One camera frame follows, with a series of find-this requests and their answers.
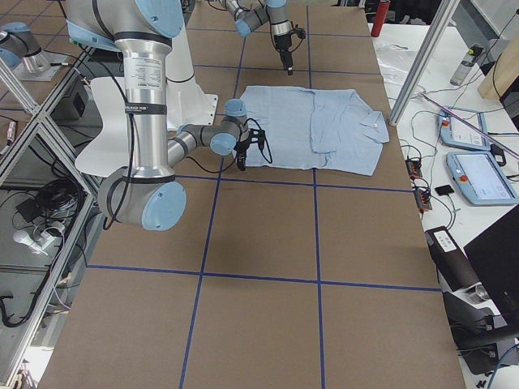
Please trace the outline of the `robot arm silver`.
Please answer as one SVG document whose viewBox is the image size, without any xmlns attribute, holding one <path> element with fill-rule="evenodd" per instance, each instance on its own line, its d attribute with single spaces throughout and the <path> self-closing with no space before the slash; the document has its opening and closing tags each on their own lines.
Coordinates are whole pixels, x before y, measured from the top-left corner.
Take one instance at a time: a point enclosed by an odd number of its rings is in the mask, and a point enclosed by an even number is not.
<svg viewBox="0 0 519 389">
<path fill-rule="evenodd" d="M 247 149 L 261 142 L 262 132 L 248 126 L 244 102 L 231 99 L 220 124 L 186 124 L 168 138 L 166 57 L 184 29 L 179 1 L 69 1 L 66 14 L 73 41 L 123 56 L 124 84 L 116 88 L 124 103 L 129 155 L 128 164 L 99 189 L 97 202 L 106 222 L 171 229 L 187 205 L 174 166 L 198 147 L 232 154 L 233 162 L 242 166 Z"/>
<path fill-rule="evenodd" d="M 240 1 L 207 1 L 207 4 L 231 14 L 241 37 L 247 37 L 267 24 L 272 47 L 281 60 L 283 71 L 288 76 L 294 73 L 293 52 L 307 38 L 307 32 L 289 17 L 287 1 L 258 1 L 258 6 L 249 8 Z"/>
</svg>

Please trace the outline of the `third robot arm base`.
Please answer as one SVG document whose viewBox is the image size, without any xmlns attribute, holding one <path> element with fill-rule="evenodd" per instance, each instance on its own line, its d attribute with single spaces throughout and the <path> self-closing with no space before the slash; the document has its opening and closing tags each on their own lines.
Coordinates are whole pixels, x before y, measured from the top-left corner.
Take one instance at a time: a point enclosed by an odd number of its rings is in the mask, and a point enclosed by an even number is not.
<svg viewBox="0 0 519 389">
<path fill-rule="evenodd" d="M 22 80 L 51 81 L 57 73 L 51 56 L 23 22 L 1 26 L 1 59 Z"/>
</svg>

